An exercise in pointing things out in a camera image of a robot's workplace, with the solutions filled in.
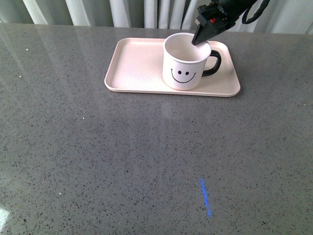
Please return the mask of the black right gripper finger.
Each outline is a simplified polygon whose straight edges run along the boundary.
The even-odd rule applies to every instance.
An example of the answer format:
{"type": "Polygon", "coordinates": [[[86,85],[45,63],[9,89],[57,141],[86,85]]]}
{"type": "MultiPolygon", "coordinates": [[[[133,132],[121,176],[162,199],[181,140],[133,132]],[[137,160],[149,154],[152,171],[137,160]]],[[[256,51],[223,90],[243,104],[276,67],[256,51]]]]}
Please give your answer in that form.
{"type": "Polygon", "coordinates": [[[197,25],[197,30],[192,39],[193,45],[199,45],[212,37],[215,37],[227,30],[227,24],[207,23],[205,26],[197,25]]]}

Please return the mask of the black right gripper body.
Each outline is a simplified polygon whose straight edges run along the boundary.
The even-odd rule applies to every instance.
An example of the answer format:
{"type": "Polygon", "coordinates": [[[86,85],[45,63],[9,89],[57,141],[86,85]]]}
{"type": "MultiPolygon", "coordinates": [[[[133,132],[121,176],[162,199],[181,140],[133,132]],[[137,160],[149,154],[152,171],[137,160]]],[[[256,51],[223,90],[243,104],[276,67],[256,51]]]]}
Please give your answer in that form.
{"type": "Polygon", "coordinates": [[[247,18],[255,3],[254,0],[212,0],[208,5],[200,5],[197,8],[198,16],[195,23],[202,26],[207,23],[227,24],[227,29],[229,29],[242,16],[242,23],[250,24],[261,16],[261,9],[258,9],[253,17],[247,18]]]}

